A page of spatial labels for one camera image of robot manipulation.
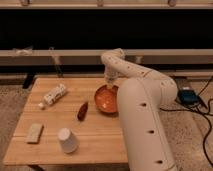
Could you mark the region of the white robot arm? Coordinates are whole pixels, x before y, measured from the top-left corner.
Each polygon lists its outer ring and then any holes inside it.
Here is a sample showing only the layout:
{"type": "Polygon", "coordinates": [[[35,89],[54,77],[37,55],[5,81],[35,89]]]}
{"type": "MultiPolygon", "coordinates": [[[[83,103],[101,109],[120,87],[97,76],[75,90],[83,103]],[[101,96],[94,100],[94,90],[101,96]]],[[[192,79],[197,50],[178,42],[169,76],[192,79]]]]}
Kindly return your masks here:
{"type": "Polygon", "coordinates": [[[122,49],[101,55],[107,83],[127,79],[117,94],[119,119],[130,171],[178,171],[159,116],[177,97],[175,81],[159,71],[125,60],[122,49]]]}

